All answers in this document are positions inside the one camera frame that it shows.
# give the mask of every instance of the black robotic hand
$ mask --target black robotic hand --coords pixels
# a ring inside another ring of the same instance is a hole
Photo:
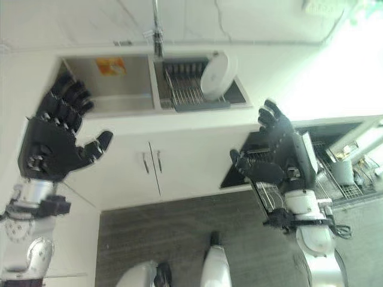
[[[19,154],[23,177],[59,182],[101,157],[113,137],[109,131],[84,147],[75,145],[83,115],[93,108],[89,96],[69,73],[57,79],[29,119]]]
[[[290,120],[276,104],[266,100],[265,107],[259,109],[258,122],[261,124],[260,131],[268,137],[272,162],[256,161],[245,152],[233,149],[230,156],[237,170],[253,182],[277,184],[283,193],[312,189],[316,171],[302,136],[295,131]]]

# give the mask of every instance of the orange sticker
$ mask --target orange sticker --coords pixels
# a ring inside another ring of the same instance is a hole
[[[100,73],[104,76],[126,75],[122,58],[97,58],[96,63]]]

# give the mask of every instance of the sink basin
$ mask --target sink basin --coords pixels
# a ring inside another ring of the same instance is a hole
[[[154,110],[147,56],[64,58],[60,72],[65,70],[90,91],[95,104],[90,114]]]
[[[204,99],[200,78],[206,55],[156,60],[147,54],[63,57],[57,76],[70,71],[83,81],[95,107],[87,117],[249,107],[238,78],[218,100]]]
[[[154,63],[162,109],[177,112],[227,109],[231,104],[246,104],[235,79],[218,100],[208,101],[200,88],[201,76],[209,63],[207,57],[174,57]]]

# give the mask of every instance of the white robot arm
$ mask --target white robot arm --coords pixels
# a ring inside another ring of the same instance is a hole
[[[89,96],[82,82],[63,74],[28,120],[18,159],[23,182],[14,187],[1,216],[8,239],[3,287],[42,285],[54,251],[55,216],[69,213],[71,207],[56,187],[69,172],[99,159],[110,144],[113,134],[104,131],[84,147],[75,145],[82,117],[93,107]]]
[[[260,132],[268,137],[272,162],[249,158],[245,152],[231,150],[237,170],[251,182],[278,186],[286,208],[267,212],[264,225],[295,233],[305,257],[310,286],[346,287],[346,278],[336,258],[335,236],[348,239],[351,230],[342,234],[335,225],[329,201],[318,202],[315,193],[317,160],[308,134],[298,134],[279,108],[267,100],[259,110]]]

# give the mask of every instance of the kitchen counter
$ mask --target kitchen counter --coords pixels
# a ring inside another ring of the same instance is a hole
[[[67,48],[6,54],[1,60],[3,134],[1,137],[0,173],[15,168],[17,147],[25,116],[32,115],[41,96],[53,81],[60,56],[151,53],[145,47]],[[238,77],[250,99],[252,108],[202,111],[185,114],[139,115],[134,117],[88,118],[81,138],[93,137],[102,129],[134,134],[181,129],[254,125],[257,110],[265,99],[278,102],[294,121],[320,123],[345,121],[343,117],[365,117],[383,114],[379,95],[379,61],[357,61],[360,71],[349,72],[349,57],[336,49],[314,47],[169,47],[166,53],[204,53],[223,50],[238,57]]]

